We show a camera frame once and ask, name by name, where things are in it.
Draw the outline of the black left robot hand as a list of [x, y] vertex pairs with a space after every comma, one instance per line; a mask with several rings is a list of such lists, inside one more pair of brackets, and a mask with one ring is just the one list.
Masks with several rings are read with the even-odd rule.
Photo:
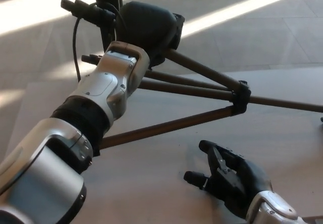
[[178, 48], [185, 22], [182, 15], [136, 1], [123, 5], [119, 12], [115, 23], [116, 40], [145, 50], [150, 68], [166, 60], [166, 50]]

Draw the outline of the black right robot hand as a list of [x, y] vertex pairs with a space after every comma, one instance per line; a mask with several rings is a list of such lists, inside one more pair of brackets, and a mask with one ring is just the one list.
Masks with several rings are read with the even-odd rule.
[[184, 180], [223, 201], [235, 216], [246, 219], [256, 194], [273, 189], [268, 175], [255, 163], [214, 142], [201, 140], [199, 149], [207, 154], [211, 175], [187, 171]]

